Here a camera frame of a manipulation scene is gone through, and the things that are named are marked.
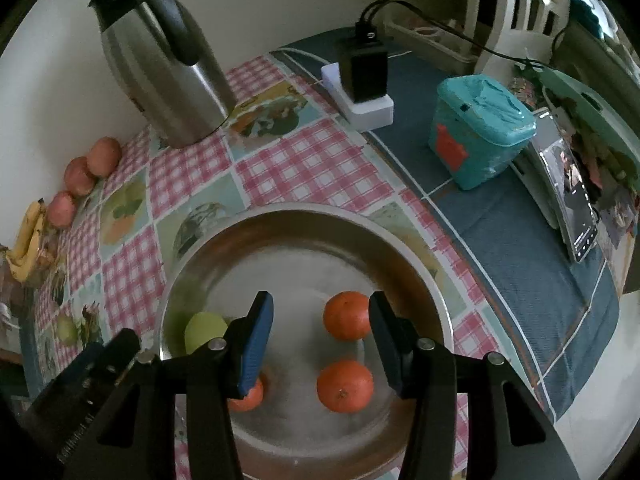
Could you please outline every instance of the white floor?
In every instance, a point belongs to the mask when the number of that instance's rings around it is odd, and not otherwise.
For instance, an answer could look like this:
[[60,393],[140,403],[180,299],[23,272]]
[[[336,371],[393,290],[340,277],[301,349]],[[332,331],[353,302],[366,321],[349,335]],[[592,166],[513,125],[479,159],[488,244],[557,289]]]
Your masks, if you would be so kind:
[[640,418],[640,292],[625,294],[596,369],[556,430],[581,480],[597,480]]

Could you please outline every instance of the smartphone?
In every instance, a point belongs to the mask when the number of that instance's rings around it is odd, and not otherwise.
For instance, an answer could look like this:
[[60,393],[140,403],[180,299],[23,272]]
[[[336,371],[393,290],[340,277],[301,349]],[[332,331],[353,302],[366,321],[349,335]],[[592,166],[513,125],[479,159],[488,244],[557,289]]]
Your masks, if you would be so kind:
[[581,262],[595,245],[598,217],[574,154],[562,138],[553,115],[548,108],[540,108],[533,115],[536,134],[529,144],[529,156],[546,177],[569,255],[573,261]]

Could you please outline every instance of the orange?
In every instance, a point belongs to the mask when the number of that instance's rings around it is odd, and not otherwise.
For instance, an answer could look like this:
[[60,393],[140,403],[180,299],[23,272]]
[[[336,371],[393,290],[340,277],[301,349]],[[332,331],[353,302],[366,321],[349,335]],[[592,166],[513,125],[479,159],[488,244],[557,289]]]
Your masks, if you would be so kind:
[[357,361],[338,361],[320,372],[316,392],[332,412],[359,412],[373,395],[373,375]]
[[232,412],[248,412],[256,408],[262,402],[264,397],[264,385],[258,377],[255,386],[249,390],[244,399],[229,399],[228,406]]
[[362,339],[371,332],[369,298],[353,290],[336,294],[326,302],[322,322],[329,334],[336,339]]

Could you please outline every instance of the black thermos handle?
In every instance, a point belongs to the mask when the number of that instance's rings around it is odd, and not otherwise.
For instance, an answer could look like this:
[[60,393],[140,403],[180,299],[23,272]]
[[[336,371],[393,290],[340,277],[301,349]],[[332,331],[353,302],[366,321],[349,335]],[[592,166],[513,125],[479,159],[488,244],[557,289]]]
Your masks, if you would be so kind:
[[200,53],[189,30],[180,4],[176,0],[139,0],[145,2],[154,14],[175,58],[185,65],[194,65]]

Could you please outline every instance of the green apple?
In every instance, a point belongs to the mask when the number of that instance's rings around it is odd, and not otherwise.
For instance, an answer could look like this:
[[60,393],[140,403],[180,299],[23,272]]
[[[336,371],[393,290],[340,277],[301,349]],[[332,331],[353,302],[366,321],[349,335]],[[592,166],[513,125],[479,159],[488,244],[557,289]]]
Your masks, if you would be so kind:
[[184,349],[187,354],[195,352],[204,343],[226,332],[226,322],[220,314],[199,312],[187,323],[184,329]]

